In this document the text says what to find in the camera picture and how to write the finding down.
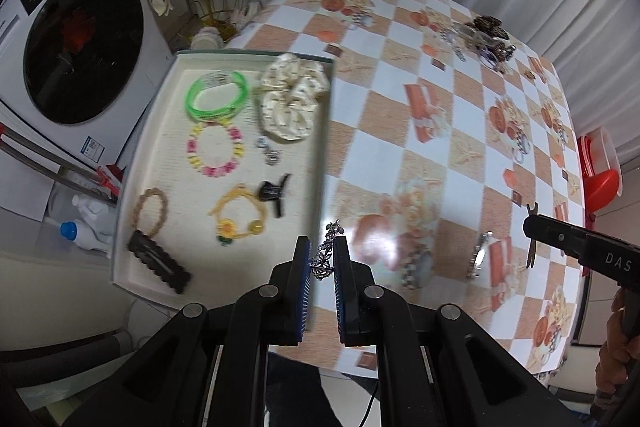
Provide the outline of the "right hand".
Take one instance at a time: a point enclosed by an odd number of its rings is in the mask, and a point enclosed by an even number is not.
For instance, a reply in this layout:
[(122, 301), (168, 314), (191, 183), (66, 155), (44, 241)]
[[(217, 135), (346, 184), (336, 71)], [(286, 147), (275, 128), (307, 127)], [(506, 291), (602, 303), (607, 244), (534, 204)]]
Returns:
[(599, 350), (596, 366), (597, 397), (614, 395), (628, 381), (627, 365), (639, 361), (639, 338), (629, 339), (623, 330), (626, 291), (620, 288), (611, 303), (612, 314), (606, 322), (606, 340)]

